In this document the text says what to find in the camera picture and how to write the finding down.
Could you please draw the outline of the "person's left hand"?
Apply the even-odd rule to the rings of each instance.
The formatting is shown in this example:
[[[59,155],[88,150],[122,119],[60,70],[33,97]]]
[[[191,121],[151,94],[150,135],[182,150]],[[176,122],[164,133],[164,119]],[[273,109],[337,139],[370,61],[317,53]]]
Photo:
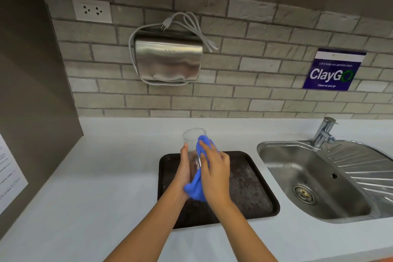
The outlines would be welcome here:
[[[180,164],[177,168],[174,179],[172,180],[171,186],[174,186],[177,190],[184,193],[184,186],[190,182],[190,170],[180,170]]]

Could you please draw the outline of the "person's right hand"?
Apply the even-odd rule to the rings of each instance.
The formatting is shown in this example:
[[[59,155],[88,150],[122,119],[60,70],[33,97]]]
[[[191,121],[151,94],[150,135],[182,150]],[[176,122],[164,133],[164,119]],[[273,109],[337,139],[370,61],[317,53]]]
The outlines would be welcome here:
[[[201,145],[204,147],[210,162],[210,167],[208,167],[207,160],[201,155],[203,191],[208,204],[215,210],[231,202],[229,195],[230,159],[227,153],[219,151],[221,161],[214,146],[210,149],[203,143]]]

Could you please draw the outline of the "clear drinking glass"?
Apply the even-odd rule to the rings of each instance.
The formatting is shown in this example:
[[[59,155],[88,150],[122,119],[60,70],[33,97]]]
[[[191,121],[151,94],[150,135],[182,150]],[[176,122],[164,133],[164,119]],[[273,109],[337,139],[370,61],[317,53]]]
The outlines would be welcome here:
[[[206,135],[206,131],[203,128],[191,128],[183,133],[183,140],[188,144],[188,159],[191,180],[193,180],[195,174],[201,167],[200,157],[196,150],[198,138],[201,135]]]

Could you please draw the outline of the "blue cleaning cloth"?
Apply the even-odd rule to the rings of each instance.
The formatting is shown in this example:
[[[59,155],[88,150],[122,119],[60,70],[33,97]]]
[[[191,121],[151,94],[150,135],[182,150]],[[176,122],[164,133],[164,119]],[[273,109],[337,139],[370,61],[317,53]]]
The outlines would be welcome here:
[[[201,136],[199,136],[198,140],[211,140],[211,139],[208,138],[208,136],[206,136],[206,135],[201,135]],[[195,174],[193,180],[191,180],[190,183],[185,185],[184,191],[189,196],[189,198],[191,198],[193,200],[204,202],[204,203],[207,202],[205,195],[204,195],[204,191],[203,191],[200,169]]]

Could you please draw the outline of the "person's right forearm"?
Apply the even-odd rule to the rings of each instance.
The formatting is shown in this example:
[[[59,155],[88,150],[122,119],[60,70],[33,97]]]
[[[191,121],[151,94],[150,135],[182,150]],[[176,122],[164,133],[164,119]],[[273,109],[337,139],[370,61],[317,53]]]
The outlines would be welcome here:
[[[209,202],[221,223],[237,262],[278,262],[231,200]]]

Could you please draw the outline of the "person's left forearm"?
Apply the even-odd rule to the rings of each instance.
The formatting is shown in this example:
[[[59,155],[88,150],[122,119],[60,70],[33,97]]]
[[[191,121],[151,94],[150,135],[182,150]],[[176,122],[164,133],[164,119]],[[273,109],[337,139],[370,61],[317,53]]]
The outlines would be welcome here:
[[[157,262],[187,199],[184,188],[172,182],[144,219],[103,262]]]

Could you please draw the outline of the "black plastic tray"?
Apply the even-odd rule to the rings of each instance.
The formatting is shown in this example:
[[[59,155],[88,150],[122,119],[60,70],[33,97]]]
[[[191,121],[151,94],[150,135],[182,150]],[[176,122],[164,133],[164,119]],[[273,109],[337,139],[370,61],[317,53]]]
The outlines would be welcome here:
[[[280,205],[251,157],[242,151],[227,151],[230,157],[230,198],[247,220],[276,216]],[[160,159],[158,200],[174,179],[180,164],[180,154],[167,154]],[[210,206],[188,199],[174,229],[218,224]]]

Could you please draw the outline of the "stainless steel hand dryer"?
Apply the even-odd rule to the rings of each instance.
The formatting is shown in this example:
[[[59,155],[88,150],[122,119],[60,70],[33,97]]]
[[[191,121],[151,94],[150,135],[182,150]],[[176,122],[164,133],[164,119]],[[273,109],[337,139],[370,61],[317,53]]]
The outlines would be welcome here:
[[[145,83],[180,86],[198,80],[204,48],[198,36],[140,31],[131,41],[134,66]]]

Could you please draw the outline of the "sink drain strainer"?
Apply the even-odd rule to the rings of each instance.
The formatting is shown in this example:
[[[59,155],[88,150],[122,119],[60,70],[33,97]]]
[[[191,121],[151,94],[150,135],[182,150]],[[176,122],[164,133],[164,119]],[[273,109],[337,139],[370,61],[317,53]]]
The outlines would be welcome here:
[[[313,196],[312,191],[304,185],[295,185],[292,189],[295,197],[302,203],[307,205],[315,205],[317,203],[316,198]]]

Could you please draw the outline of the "chrome faucet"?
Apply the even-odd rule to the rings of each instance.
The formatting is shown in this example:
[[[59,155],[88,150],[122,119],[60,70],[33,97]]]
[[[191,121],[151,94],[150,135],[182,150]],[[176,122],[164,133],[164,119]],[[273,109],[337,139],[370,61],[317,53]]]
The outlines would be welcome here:
[[[321,149],[324,143],[332,144],[336,138],[330,134],[332,127],[337,124],[337,121],[329,116],[324,117],[317,133],[313,137],[311,146],[315,149]]]

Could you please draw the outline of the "stainless steel sink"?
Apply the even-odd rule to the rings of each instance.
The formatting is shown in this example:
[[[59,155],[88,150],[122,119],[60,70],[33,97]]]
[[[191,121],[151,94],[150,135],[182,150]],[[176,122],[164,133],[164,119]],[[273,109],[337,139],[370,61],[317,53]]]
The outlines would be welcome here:
[[[257,152],[284,194],[306,214],[344,224],[393,217],[393,157],[371,146],[338,140],[313,148],[308,141],[262,142]],[[307,186],[307,205],[293,194]]]

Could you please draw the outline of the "white paper notice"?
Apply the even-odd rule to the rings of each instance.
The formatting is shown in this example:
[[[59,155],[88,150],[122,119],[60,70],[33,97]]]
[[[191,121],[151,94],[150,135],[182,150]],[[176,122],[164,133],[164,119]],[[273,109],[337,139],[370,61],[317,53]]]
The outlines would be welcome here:
[[[27,185],[26,177],[0,134],[0,215]]]

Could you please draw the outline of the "blue and white wall sign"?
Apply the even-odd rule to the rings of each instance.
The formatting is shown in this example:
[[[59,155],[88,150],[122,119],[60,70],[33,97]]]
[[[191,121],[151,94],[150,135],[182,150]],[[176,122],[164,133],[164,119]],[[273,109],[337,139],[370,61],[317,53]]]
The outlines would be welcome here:
[[[318,48],[302,88],[348,91],[366,54],[364,51]]]

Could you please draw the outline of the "white wall power outlet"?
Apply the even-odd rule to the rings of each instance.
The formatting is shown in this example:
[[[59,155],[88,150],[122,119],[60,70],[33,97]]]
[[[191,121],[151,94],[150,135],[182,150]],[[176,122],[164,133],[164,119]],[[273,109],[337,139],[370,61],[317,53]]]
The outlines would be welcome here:
[[[109,1],[72,0],[76,20],[112,24]]]

